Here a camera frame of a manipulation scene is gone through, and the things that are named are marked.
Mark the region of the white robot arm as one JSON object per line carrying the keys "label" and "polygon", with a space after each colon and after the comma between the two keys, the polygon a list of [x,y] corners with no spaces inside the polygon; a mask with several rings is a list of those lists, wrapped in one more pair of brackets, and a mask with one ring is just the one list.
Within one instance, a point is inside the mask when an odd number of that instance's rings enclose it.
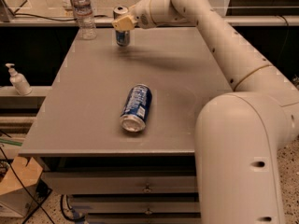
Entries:
{"label": "white robot arm", "polygon": [[299,134],[299,91],[208,0],[141,0],[118,31],[187,21],[231,92],[209,101],[195,128],[202,224],[285,224],[278,150]]}

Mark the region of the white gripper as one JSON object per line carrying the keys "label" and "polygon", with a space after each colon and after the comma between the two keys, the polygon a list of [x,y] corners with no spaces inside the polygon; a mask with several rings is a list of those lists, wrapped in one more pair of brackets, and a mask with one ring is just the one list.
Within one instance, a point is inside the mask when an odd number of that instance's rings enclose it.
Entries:
{"label": "white gripper", "polygon": [[112,25],[116,31],[125,32],[135,29],[138,25],[140,28],[154,28],[155,23],[150,13],[151,0],[140,0],[129,8],[131,14],[124,14],[117,17]]}

